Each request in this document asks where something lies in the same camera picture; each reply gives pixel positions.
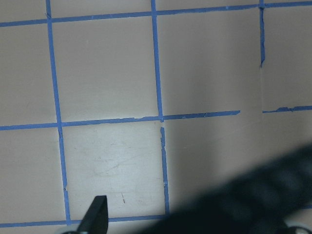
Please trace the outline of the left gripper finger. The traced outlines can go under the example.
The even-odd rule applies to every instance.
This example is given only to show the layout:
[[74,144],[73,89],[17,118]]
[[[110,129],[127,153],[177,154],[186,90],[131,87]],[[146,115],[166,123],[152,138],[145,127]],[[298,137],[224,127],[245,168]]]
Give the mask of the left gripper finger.
[[108,231],[108,203],[106,195],[95,196],[77,228],[78,234],[106,234]]

